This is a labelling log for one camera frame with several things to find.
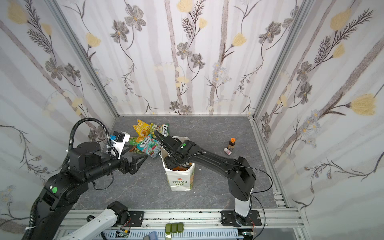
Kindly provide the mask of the teal candy snack bag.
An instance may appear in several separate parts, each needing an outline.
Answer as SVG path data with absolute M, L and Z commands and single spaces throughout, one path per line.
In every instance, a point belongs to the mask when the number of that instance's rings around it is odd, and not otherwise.
M 137 148 L 141 152 L 147 154 L 151 158 L 155 158 L 158 155 L 160 147 L 160 142 L 155 140 L 152 136 L 145 137 L 144 140 L 137 145 Z

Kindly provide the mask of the green Fox's candy bag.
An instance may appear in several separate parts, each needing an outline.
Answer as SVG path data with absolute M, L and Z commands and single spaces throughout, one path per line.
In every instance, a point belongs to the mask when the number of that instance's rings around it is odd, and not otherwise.
M 169 124 L 161 124 L 161 125 L 156 125 L 154 123 L 150 124 L 150 134 L 151 136 L 156 139 L 155 131 L 158 131 L 161 133 L 164 137 L 167 137 L 170 134 L 169 130 Z

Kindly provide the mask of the yellow chips snack bag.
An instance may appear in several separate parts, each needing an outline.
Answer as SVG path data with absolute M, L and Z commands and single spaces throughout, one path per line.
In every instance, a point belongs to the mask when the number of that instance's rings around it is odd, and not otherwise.
M 146 137 L 150 134 L 150 125 L 142 120 L 137 120 L 137 123 L 136 125 L 133 125 L 133 128 L 140 137 Z

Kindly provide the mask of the green orange snack bag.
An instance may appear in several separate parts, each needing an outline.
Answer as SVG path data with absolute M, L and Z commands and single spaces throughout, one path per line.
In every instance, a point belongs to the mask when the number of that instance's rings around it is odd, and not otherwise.
M 150 136 L 131 137 L 129 140 L 129 144 L 132 146 L 130 152 L 148 155 L 148 145 L 151 140 L 152 138 Z

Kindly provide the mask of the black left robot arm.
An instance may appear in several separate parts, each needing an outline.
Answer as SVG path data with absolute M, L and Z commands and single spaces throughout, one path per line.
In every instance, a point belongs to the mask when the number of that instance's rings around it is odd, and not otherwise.
M 96 142 L 82 143 L 69 150 L 67 156 L 69 168 L 50 177 L 33 203 L 25 240 L 52 240 L 74 204 L 89 189 L 89 183 L 116 170 L 133 175 L 147 159 L 146 155 L 133 156 L 131 161 L 114 159 L 101 152 Z

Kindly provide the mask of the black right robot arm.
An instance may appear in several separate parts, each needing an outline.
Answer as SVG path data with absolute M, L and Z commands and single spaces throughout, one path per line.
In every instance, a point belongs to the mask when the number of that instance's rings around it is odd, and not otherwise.
M 257 177 L 245 158 L 222 157 L 204 150 L 192 141 L 182 142 L 170 136 L 161 140 L 160 143 L 168 153 L 164 158 L 168 167 L 175 168 L 186 163 L 194 163 L 227 178 L 229 192 L 235 198 L 235 207 L 231 212 L 222 212 L 223 226 L 238 228 L 251 224 L 251 194 Z

